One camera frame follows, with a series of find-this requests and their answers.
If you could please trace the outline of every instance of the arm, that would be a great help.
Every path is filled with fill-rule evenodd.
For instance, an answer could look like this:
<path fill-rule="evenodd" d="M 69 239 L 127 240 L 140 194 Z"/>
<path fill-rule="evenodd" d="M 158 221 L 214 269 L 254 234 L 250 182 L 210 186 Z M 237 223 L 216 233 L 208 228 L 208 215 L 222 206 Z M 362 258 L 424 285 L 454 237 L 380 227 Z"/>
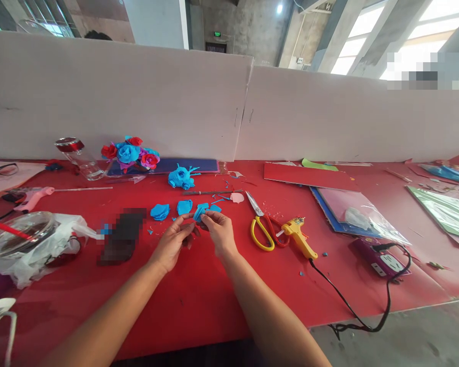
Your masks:
<path fill-rule="evenodd" d="M 192 242 L 193 214 L 178 217 L 163 234 L 148 263 L 99 310 L 53 350 L 40 366 L 109 366 L 139 314 L 165 274 L 173 269 L 181 247 Z"/>
<path fill-rule="evenodd" d="M 231 219 L 218 212 L 202 215 L 216 256 L 233 283 L 256 345 L 272 365 L 331 366 L 310 332 L 240 255 Z"/>

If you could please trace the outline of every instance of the hand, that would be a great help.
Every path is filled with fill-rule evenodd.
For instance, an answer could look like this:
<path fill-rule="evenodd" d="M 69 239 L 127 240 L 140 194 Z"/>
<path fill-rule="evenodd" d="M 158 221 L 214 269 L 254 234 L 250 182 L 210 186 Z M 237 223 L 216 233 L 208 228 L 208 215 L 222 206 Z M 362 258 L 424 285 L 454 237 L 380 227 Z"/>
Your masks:
<path fill-rule="evenodd" d="M 195 222 L 190 224 L 182 224 L 184 220 L 192 218 L 194 213 L 183 214 L 167 228 L 163 234 L 158 246 L 151 255 L 149 263 L 159 264 L 166 272 L 173 269 L 179 258 L 180 249 L 182 246 L 190 246 L 194 237 L 192 232 L 196 236 L 200 237 L 200 232 L 195 227 Z"/>
<path fill-rule="evenodd" d="M 209 231 L 218 258 L 238 254 L 230 218 L 213 211 L 206 211 L 206 214 L 202 214 L 200 218 L 202 220 L 200 227 Z"/>

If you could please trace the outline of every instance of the left hand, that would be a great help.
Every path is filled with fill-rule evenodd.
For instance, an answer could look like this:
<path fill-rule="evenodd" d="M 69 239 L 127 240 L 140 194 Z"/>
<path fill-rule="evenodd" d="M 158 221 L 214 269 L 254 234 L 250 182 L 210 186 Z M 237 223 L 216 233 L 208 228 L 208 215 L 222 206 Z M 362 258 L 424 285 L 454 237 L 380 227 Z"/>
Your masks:
<path fill-rule="evenodd" d="M 184 220 L 192 218 L 194 213 L 183 214 L 167 228 L 163 234 L 158 246 L 149 259 L 150 263 L 159 264 L 166 272 L 173 269 L 179 258 L 182 246 L 189 246 L 194 241 L 192 232 L 200 237 L 199 229 L 195 222 L 182 224 Z"/>

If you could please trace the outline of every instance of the yellow scissors handle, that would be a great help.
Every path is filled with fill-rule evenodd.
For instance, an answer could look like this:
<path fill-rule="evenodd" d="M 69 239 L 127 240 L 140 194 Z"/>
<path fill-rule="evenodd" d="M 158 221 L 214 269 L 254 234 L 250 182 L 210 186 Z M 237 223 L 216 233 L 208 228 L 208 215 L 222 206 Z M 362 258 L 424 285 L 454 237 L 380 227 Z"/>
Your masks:
<path fill-rule="evenodd" d="M 255 237 L 255 222 L 257 222 L 259 224 L 259 227 L 262 229 L 263 233 L 265 234 L 265 237 L 267 237 L 267 239 L 269 240 L 270 246 L 262 245 L 259 242 L 259 240 L 257 240 L 257 237 Z M 255 244 L 258 247 L 260 247 L 262 250 L 264 250 L 264 251 L 272 251 L 274 249 L 275 243 L 274 243 L 271 235 L 269 234 L 269 232 L 267 232 L 267 230 L 265 229 L 264 225 L 260 221 L 260 217 L 259 216 L 256 216 L 255 219 L 252 220 L 251 227 L 250 227 L 250 234 L 251 234 L 251 237 L 253 238 L 253 241 L 255 242 Z"/>

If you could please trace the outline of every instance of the black cable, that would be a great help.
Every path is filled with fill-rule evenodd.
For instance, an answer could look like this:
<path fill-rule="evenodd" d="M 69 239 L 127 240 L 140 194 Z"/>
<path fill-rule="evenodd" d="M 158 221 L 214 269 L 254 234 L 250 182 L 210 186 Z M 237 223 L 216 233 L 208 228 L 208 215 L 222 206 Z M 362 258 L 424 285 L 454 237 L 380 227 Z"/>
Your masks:
<path fill-rule="evenodd" d="M 14 210 L 14 209 L 12 209 L 12 210 L 11 210 L 11 211 L 9 211 L 8 213 L 6 213 L 6 214 L 2 215 L 2 216 L 0 217 L 0 220 L 2 220 L 3 218 L 5 218 L 5 217 L 6 217 L 6 216 L 8 216 L 8 215 L 11 215 L 11 214 L 12 214 L 14 211 L 15 211 L 15 210 Z"/>
<path fill-rule="evenodd" d="M 328 283 L 331 284 L 331 286 L 333 288 L 335 288 L 335 291 L 337 291 L 337 293 L 340 296 L 340 298 L 342 299 L 342 301 L 347 305 L 348 309 L 352 312 L 352 314 L 355 316 L 355 318 L 362 324 L 362 326 L 357 325 L 357 324 L 336 324 L 336 325 L 329 324 L 328 326 L 333 330 L 333 332 L 335 333 L 335 335 L 338 338 L 338 340 L 340 340 L 340 333 L 345 331 L 345 330 L 347 330 L 347 329 L 363 330 L 363 331 L 368 331 L 368 332 L 378 332 L 383 328 L 384 324 L 386 323 L 386 319 L 388 318 L 389 312 L 391 310 L 391 293 L 390 293 L 390 290 L 389 290 L 389 285 L 391 284 L 391 282 L 395 281 L 398 277 L 400 277 L 401 275 L 406 273 L 408 271 L 408 269 L 410 268 L 411 264 L 412 264 L 412 256 L 411 256 L 410 252 L 406 249 L 406 247 L 404 247 L 403 245 L 391 243 L 391 244 L 386 244 L 386 245 L 377 245 L 377 246 L 373 246 L 373 247 L 375 247 L 377 250 L 381 251 L 381 250 L 387 250 L 388 248 L 391 248 L 393 246 L 398 246 L 401 249 L 403 249 L 403 251 L 405 251 L 407 253 L 407 255 L 408 255 L 408 264 L 406 264 L 406 266 L 400 272 L 396 273 L 396 275 L 394 275 L 393 277 L 389 278 L 388 281 L 386 282 L 386 289 L 388 291 L 388 303 L 386 305 L 386 310 L 382 314 L 381 321 L 379 322 L 379 324 L 375 328 L 372 328 L 369 325 L 366 325 L 361 320 L 361 318 L 359 316 L 357 316 L 357 314 L 354 312 L 354 310 L 352 309 L 350 304 L 347 302 L 345 297 L 343 297 L 343 295 L 340 293 L 338 288 L 335 287 L 335 285 L 326 277 L 326 275 L 324 275 L 316 267 L 316 265 L 313 262 L 313 259 L 310 259 L 310 264 L 313 267 L 313 269 L 315 269 L 323 278 L 326 279 L 326 281 Z"/>

